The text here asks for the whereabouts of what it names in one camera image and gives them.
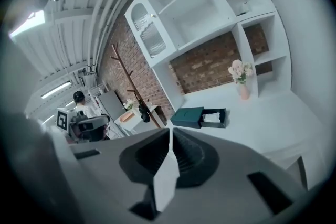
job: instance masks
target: black cap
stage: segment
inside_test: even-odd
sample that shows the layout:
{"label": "black cap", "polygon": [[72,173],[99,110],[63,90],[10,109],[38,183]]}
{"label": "black cap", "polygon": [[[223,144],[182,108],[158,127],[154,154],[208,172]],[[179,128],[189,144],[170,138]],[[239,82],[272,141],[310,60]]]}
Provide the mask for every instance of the black cap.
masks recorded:
{"label": "black cap", "polygon": [[80,103],[81,101],[83,101],[85,98],[84,93],[81,91],[75,92],[73,95],[73,100],[76,104]]}

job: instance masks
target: white wall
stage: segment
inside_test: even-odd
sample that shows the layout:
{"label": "white wall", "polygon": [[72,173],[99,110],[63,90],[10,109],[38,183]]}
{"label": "white wall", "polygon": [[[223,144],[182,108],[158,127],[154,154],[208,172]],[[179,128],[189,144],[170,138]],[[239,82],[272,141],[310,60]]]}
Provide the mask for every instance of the white wall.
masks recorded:
{"label": "white wall", "polygon": [[281,16],[292,61],[292,91],[325,124],[321,153],[335,151],[336,23],[329,0],[272,0]]}

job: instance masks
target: fluorescent light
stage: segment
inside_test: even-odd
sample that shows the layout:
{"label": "fluorescent light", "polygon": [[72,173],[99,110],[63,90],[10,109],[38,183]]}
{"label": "fluorescent light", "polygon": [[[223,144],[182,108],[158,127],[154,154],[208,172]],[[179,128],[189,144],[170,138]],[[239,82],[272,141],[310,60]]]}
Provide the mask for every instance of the fluorescent light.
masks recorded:
{"label": "fluorescent light", "polygon": [[43,24],[45,22],[44,18],[44,12],[43,10],[40,10],[39,12],[35,13],[34,17],[31,17],[30,19],[27,19],[23,24],[21,24],[14,32],[10,33],[10,37],[15,37],[16,35],[22,33],[23,31],[26,31],[34,26]]}
{"label": "fluorescent light", "polygon": [[43,121],[43,123],[42,124],[45,124],[47,121],[49,121],[52,117],[54,117],[55,115],[52,115],[52,116],[50,116],[49,118],[47,118],[45,121]]}
{"label": "fluorescent light", "polygon": [[71,82],[70,82],[70,81],[67,81],[67,82],[61,84],[60,86],[57,86],[57,87],[54,88],[53,90],[51,90],[51,91],[49,91],[49,92],[43,94],[43,95],[41,96],[41,98],[42,98],[42,99],[47,98],[48,96],[52,95],[53,93],[59,91],[60,89],[63,89],[63,88],[66,87],[66,86],[69,86],[69,85],[71,85]]}
{"label": "fluorescent light", "polygon": [[74,101],[71,101],[70,103],[66,104],[65,106],[70,106]]}

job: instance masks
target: tissue box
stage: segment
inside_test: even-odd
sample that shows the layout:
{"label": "tissue box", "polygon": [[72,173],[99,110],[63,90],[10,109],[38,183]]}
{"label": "tissue box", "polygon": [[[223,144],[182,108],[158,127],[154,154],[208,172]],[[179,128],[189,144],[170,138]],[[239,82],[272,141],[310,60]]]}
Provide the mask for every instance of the tissue box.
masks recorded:
{"label": "tissue box", "polygon": [[[203,122],[203,114],[213,114],[219,112],[220,122]],[[189,127],[200,129],[202,127],[225,128],[226,109],[204,109],[199,108],[183,108],[178,109],[171,117],[171,122],[175,126]]]}

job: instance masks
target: small table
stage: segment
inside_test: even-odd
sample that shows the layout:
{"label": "small table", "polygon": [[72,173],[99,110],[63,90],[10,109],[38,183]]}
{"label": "small table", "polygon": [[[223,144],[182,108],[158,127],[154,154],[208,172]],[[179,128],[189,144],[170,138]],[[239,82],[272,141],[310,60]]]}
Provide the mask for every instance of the small table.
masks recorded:
{"label": "small table", "polygon": [[[153,114],[154,118],[156,119],[156,121],[158,122],[159,126],[161,128],[164,128],[163,122],[159,118],[158,114],[155,112],[155,109],[157,107],[158,107],[157,105],[153,105],[149,108],[149,110],[152,112],[152,114]],[[117,118],[114,122],[118,126],[122,127],[125,130],[125,132],[128,133],[129,135],[134,135],[134,134],[146,132],[146,131],[153,130],[153,129],[157,128],[152,120],[150,122],[143,122],[141,116],[136,115],[136,114],[132,118],[130,118],[129,120],[127,120],[125,122],[121,122],[120,117]]]}

